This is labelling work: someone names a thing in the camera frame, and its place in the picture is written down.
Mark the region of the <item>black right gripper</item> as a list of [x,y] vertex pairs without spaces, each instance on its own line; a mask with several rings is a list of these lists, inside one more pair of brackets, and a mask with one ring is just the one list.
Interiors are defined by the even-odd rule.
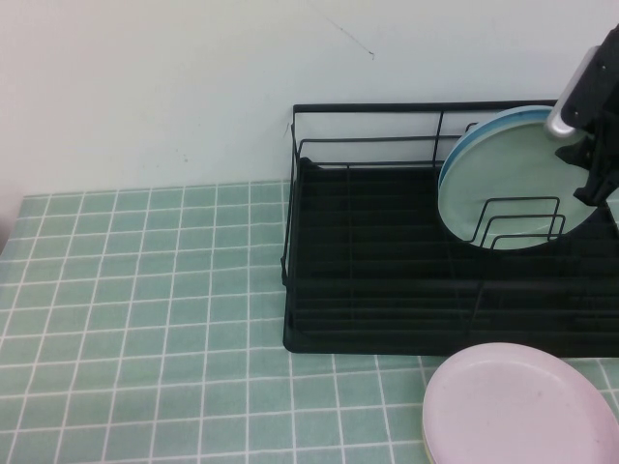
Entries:
[[601,206],[618,189],[618,26],[591,47],[559,99],[559,135],[585,136],[555,155],[585,169],[587,180],[574,197],[587,206]]

